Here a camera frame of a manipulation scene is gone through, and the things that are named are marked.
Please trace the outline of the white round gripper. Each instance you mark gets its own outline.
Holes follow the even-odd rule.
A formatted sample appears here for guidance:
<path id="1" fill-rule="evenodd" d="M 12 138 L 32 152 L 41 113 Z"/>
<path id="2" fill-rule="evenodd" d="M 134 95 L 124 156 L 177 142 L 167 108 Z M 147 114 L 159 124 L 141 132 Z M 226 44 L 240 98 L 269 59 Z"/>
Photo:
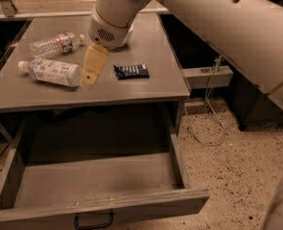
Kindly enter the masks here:
<path id="1" fill-rule="evenodd" d="M 130 27 L 119 28 L 107 23 L 96 9 L 92 10 L 88 22 L 88 34 L 90 39 L 98 44 L 89 46 L 85 54 L 82 89 L 90 90 L 94 86 L 109 60 L 108 49 L 120 48 L 129 29 Z"/>

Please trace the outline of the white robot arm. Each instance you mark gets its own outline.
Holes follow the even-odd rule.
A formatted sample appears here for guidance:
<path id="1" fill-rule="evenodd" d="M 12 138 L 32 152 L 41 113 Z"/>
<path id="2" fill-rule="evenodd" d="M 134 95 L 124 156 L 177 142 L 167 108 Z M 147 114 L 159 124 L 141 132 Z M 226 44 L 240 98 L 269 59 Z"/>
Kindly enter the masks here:
<path id="1" fill-rule="evenodd" d="M 151 0 L 96 0 L 92 41 L 120 46 Z M 283 7 L 268 0 L 155 0 L 283 110 Z"/>

